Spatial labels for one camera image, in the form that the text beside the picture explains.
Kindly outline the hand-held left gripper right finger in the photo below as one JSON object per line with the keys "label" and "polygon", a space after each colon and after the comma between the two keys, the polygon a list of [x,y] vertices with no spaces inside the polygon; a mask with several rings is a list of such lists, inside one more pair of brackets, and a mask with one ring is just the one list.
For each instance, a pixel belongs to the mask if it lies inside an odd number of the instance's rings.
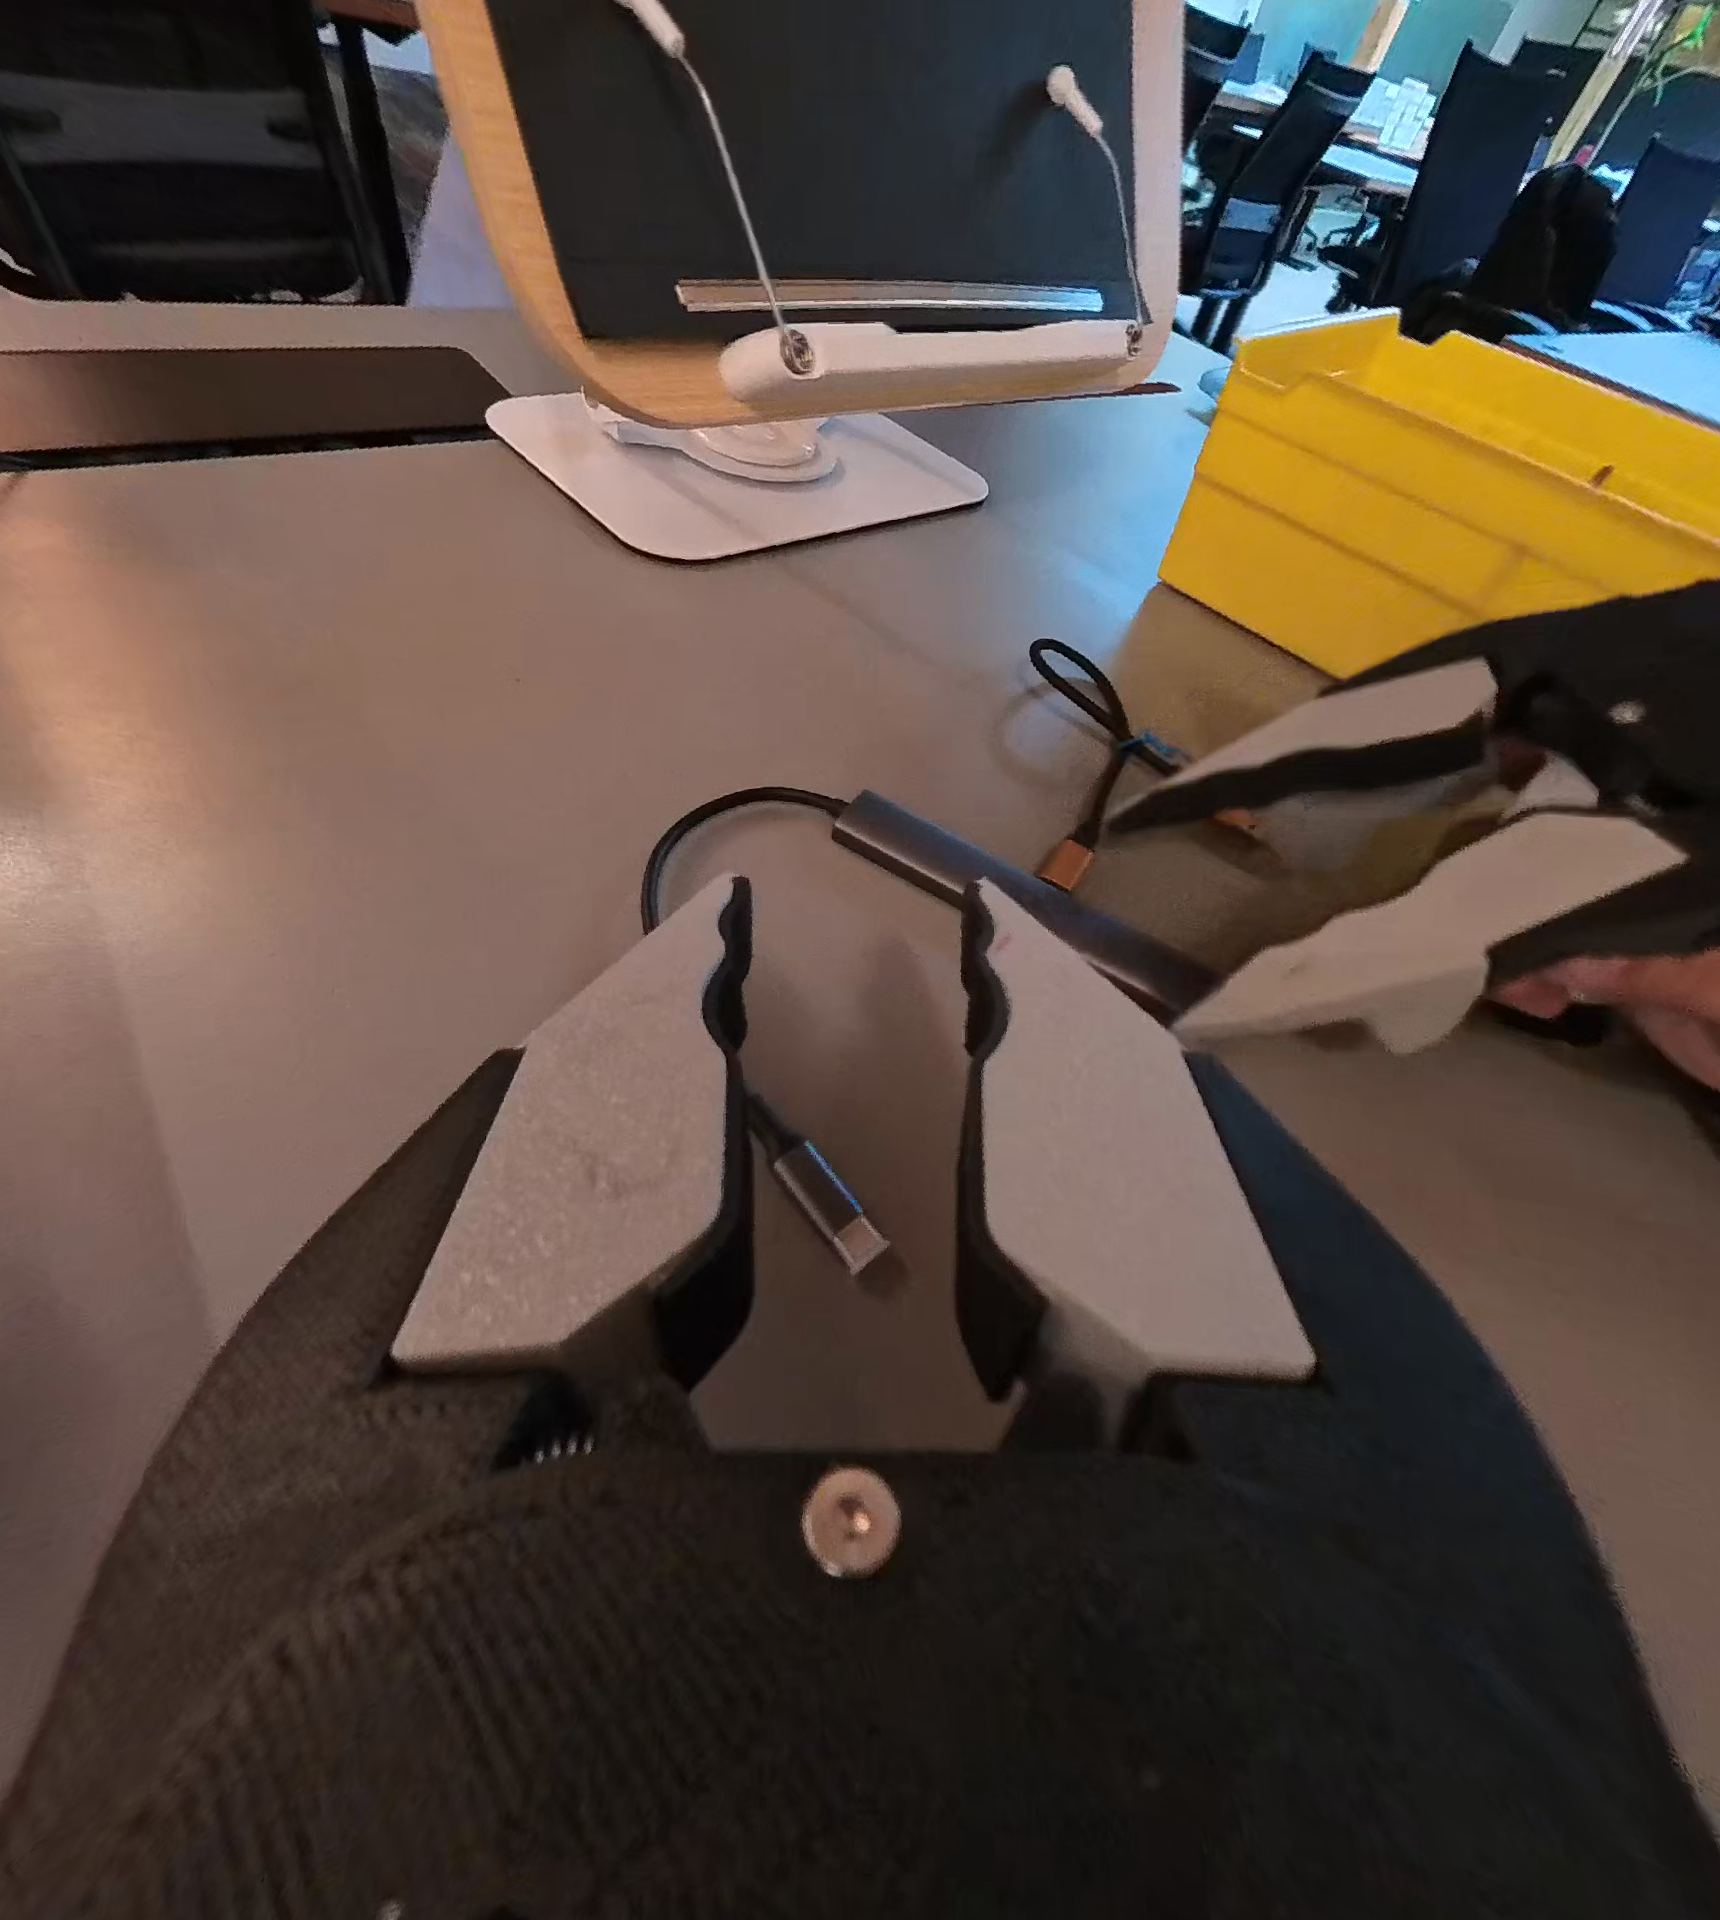
{"label": "hand-held left gripper right finger", "polygon": [[991,882],[963,903],[963,990],[955,1325],[984,1395],[1313,1379],[1178,1036]]}

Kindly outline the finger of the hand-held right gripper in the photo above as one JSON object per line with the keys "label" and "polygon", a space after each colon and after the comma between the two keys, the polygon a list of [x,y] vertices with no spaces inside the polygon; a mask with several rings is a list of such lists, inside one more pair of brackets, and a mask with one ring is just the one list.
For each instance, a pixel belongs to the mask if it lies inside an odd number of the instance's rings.
{"label": "finger of the hand-held right gripper", "polygon": [[1391,900],[1507,821],[1482,656],[1331,685],[1112,805],[1102,839],[1206,833],[1301,904]]}
{"label": "finger of the hand-held right gripper", "polygon": [[1580,787],[1575,772],[1538,776],[1406,895],[1255,951],[1173,1020],[1176,1038],[1198,1049],[1359,1024],[1395,1054],[1439,1041],[1487,991],[1504,944],[1686,866],[1640,818],[1544,805]]}

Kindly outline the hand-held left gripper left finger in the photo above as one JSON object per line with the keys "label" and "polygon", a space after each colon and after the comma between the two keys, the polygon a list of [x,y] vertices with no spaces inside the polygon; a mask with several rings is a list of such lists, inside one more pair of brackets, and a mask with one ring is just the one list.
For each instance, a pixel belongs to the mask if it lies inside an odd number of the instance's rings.
{"label": "hand-held left gripper left finger", "polygon": [[752,882],[677,907],[520,1049],[393,1339],[411,1376],[699,1388],[755,1300]]}

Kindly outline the black usb-c cable orange plugs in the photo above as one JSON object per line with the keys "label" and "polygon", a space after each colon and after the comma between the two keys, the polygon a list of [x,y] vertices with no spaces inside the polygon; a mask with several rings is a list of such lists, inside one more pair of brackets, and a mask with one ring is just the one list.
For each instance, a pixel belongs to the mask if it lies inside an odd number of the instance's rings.
{"label": "black usb-c cable orange plugs", "polygon": [[1027,649],[1042,685],[1085,714],[1107,742],[1107,762],[1094,777],[1085,809],[1066,839],[1037,866],[1037,878],[1071,895],[1085,882],[1102,841],[1112,791],[1123,772],[1136,764],[1145,772],[1178,772],[1186,755],[1172,750],[1160,735],[1139,730],[1123,697],[1107,673],[1061,639],[1037,639]]}

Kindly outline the grey usb hub with cable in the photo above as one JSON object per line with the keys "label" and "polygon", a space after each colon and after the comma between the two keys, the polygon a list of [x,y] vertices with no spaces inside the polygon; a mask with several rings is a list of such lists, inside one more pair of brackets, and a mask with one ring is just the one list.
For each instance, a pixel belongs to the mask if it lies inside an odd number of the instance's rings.
{"label": "grey usb hub with cable", "polygon": [[[834,845],[860,855],[877,870],[918,886],[922,895],[963,907],[968,892],[991,883],[1079,951],[1086,965],[1129,995],[1150,1015],[1172,1024],[1199,1004],[1220,980],[1206,963],[1178,946],[1066,895],[1037,874],[959,839],[922,814],[864,788],[834,800],[798,787],[748,787],[719,793],[672,821],[645,855],[639,886],[639,921],[652,934],[662,921],[665,878],[684,845],[703,828],[760,806],[792,806],[827,821]],[[781,1119],[757,1091],[743,1091],[747,1135],[765,1158],[776,1185],[806,1220],[825,1249],[852,1276],[881,1265],[888,1239],[872,1227],[847,1182],[819,1147]]]}

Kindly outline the yellow plastic bin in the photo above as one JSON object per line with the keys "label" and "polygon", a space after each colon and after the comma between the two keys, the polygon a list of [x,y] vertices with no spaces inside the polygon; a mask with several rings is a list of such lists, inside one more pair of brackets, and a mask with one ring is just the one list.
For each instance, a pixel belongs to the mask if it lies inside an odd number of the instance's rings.
{"label": "yellow plastic bin", "polygon": [[1720,349],[1416,342],[1391,312],[1253,337],[1158,577],[1331,678],[1720,580]]}

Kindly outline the black jacket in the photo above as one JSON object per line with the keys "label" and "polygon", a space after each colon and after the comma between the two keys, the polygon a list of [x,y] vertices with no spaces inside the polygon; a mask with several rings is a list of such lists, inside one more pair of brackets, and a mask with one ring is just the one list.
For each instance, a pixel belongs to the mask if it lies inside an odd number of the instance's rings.
{"label": "black jacket", "polygon": [[1518,187],[1480,259],[1451,263],[1400,300],[1400,334],[1504,342],[1575,332],[1613,251],[1610,185],[1575,162],[1545,167]]}

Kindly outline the black office chair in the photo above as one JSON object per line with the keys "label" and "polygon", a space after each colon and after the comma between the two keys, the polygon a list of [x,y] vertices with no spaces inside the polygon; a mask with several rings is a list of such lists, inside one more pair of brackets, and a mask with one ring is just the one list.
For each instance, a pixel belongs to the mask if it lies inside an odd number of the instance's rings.
{"label": "black office chair", "polygon": [[1210,198],[1181,218],[1181,295],[1198,300],[1189,326],[1198,342],[1231,354],[1326,148],[1369,86],[1363,68],[1313,56],[1255,139],[1223,138],[1203,156]]}
{"label": "black office chair", "polygon": [[1704,239],[1720,196],[1720,158],[1652,138],[1613,204],[1613,254],[1588,322],[1620,325],[1636,308],[1665,308]]}
{"label": "black office chair", "polygon": [[1466,46],[1454,67],[1413,187],[1385,239],[1369,300],[1400,305],[1425,283],[1476,262],[1544,138],[1553,77]]}
{"label": "black office chair", "polygon": [[408,276],[349,5],[0,2],[0,288],[399,305]]}

